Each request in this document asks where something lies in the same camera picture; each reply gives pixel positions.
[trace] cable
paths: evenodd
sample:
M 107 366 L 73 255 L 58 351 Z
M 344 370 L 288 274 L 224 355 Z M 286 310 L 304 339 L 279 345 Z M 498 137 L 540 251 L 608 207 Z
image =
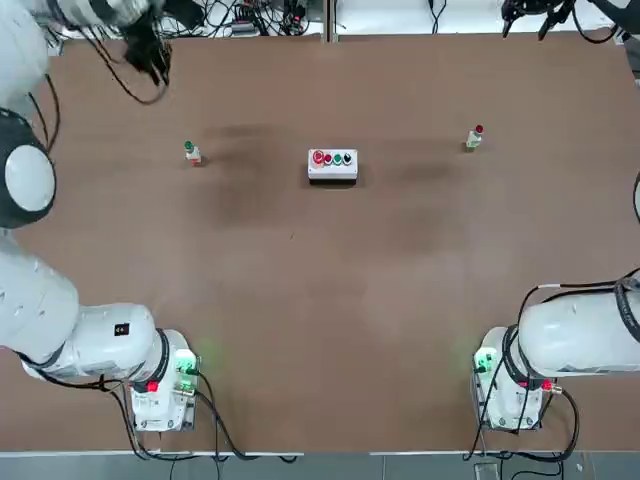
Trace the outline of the cable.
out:
M 609 40 L 611 40 L 613 38 L 613 36 L 616 34 L 616 32 L 618 31 L 618 25 L 614 24 L 611 27 L 611 30 L 609 32 L 609 34 L 604 37 L 604 38 L 600 38 L 600 39 L 596 39 L 596 38 L 591 38 L 589 37 L 584 30 L 582 29 L 582 26 L 580 25 L 580 22 L 578 21 L 578 15 L 576 14 L 576 7 L 574 5 L 574 7 L 571 9 L 571 15 L 573 16 L 573 21 L 576 24 L 576 29 L 578 30 L 578 33 L 580 34 L 580 36 L 582 38 L 584 38 L 587 42 L 589 43 L 593 43 L 594 45 L 600 45 L 602 43 L 606 43 Z
M 231 435 L 229 435 L 229 430 L 227 430 L 227 427 L 224 424 L 224 421 L 222 420 L 222 418 L 220 417 L 220 414 L 218 413 L 218 410 L 216 409 L 213 401 L 209 400 L 206 395 L 204 395 L 202 392 L 198 390 L 196 390 L 196 397 L 200 399 L 205 404 L 205 406 L 211 411 L 214 421 L 217 421 L 218 425 L 220 425 L 220 429 L 222 430 L 222 433 L 224 434 L 227 440 L 227 443 L 229 444 L 229 447 L 231 447 L 231 451 L 234 453 L 236 457 L 238 457 L 240 460 L 245 460 L 245 461 L 256 460 L 260 458 L 254 455 L 246 455 L 245 453 L 238 450 L 236 445 L 233 443 L 233 440 L 231 439 Z
M 42 125 L 42 133 L 44 134 L 45 145 L 46 148 L 49 149 L 49 129 L 47 128 L 47 122 L 44 120 L 44 115 L 42 114 L 42 110 L 40 110 L 40 105 L 38 105 L 38 101 L 32 93 L 29 93 L 29 100 L 31 100 L 33 107 L 36 109 L 36 113 L 38 114 L 38 118 L 40 119 L 40 125 Z
M 60 134 L 60 125 L 62 124 L 62 116 L 60 115 L 60 99 L 58 98 L 58 92 L 56 91 L 56 87 L 53 84 L 53 80 L 51 80 L 51 76 L 49 74 L 45 74 L 44 76 L 47 84 L 49 85 L 49 90 L 51 91 L 51 98 L 53 99 L 53 108 L 55 110 L 56 120 L 53 126 L 53 135 L 51 135 L 51 141 L 47 143 L 47 153 L 51 154 L 51 150 L 56 144 L 58 140 L 58 135 Z
M 527 409 L 527 402 L 529 401 L 529 387 L 531 386 L 531 374 L 527 372 L 527 386 L 524 391 L 524 402 L 522 402 L 522 411 L 520 412 L 520 418 L 518 419 L 518 426 L 515 434 L 520 435 L 520 425 L 522 425 L 522 419 L 524 418 L 524 412 Z
M 436 33 L 438 33 L 438 29 L 440 28 L 440 16 L 442 15 L 442 12 L 444 12 L 444 9 L 447 8 L 447 0 L 444 0 L 444 3 L 442 4 L 442 7 L 440 8 L 440 11 L 436 14 L 434 9 L 433 9 L 433 0 L 428 0 L 429 3 L 429 10 L 431 11 L 431 16 L 433 17 L 433 26 L 431 27 L 431 35 L 435 35 Z
M 169 480 L 173 480 L 173 469 L 175 468 L 175 466 L 176 466 L 176 461 L 174 460 L 171 463 L 171 470 L 169 470 Z
M 141 99 L 140 97 L 135 95 L 131 90 L 129 90 L 129 87 L 127 87 L 125 85 L 125 83 L 120 79 L 120 77 L 118 76 L 116 71 L 111 66 L 111 63 L 109 62 L 109 59 L 104 55 L 104 53 L 102 53 L 100 48 L 93 42 L 93 40 L 86 33 L 84 33 L 82 30 L 78 30 L 78 31 L 84 37 L 84 39 L 87 42 L 89 42 L 89 44 L 93 47 L 93 49 L 96 51 L 98 56 L 102 59 L 103 63 L 105 64 L 105 66 L 107 67 L 109 72 L 111 73 L 111 76 L 114 78 L 114 80 L 116 82 L 118 82 L 120 87 L 122 87 L 122 89 L 124 90 L 124 92 L 127 95 L 129 95 L 131 98 L 133 98 L 136 102 L 140 103 L 141 105 L 153 105 L 154 103 L 157 103 L 160 100 L 162 100 L 162 98 L 164 97 L 165 93 L 167 93 L 167 85 L 165 83 L 162 84 L 162 87 L 160 88 L 160 91 L 158 92 L 158 94 L 155 97 L 151 98 L 150 100 Z
M 558 464 L 558 471 L 557 472 L 553 472 L 553 473 L 547 473 L 547 472 L 536 472 L 533 470 L 521 470 L 519 472 L 514 473 L 511 476 L 511 480 L 514 480 L 516 478 L 518 478 L 518 476 L 520 475 L 525 475 L 525 474 L 529 474 L 529 475 L 537 475 L 540 477 L 558 477 L 560 476 L 561 479 L 564 480 L 564 462 L 563 461 L 559 461 L 557 462 Z M 500 460 L 500 480 L 503 479 L 503 469 L 504 469 L 504 459 Z

